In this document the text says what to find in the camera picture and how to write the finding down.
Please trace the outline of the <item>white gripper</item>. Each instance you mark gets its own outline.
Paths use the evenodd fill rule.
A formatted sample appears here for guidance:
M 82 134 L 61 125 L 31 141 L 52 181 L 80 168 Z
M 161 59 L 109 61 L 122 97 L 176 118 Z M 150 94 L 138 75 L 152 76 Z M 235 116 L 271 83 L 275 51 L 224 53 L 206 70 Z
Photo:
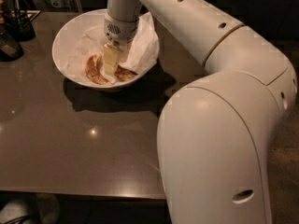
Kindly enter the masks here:
M 117 21 L 108 13 L 104 17 L 104 34 L 108 40 L 120 44 L 120 47 L 110 43 L 104 45 L 104 69 L 105 73 L 113 76 L 117 70 L 118 61 L 125 63 L 129 56 L 132 42 L 137 33 L 139 20 Z

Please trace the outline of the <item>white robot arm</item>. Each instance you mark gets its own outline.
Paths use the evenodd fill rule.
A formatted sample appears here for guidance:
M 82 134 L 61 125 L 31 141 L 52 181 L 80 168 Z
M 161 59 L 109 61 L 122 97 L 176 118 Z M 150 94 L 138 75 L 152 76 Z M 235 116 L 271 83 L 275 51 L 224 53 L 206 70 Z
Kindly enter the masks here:
M 158 122 L 172 224 L 272 224 L 267 156 L 295 104 L 291 62 L 205 0 L 107 0 L 107 36 L 131 41 L 142 7 L 207 72 L 168 100 Z

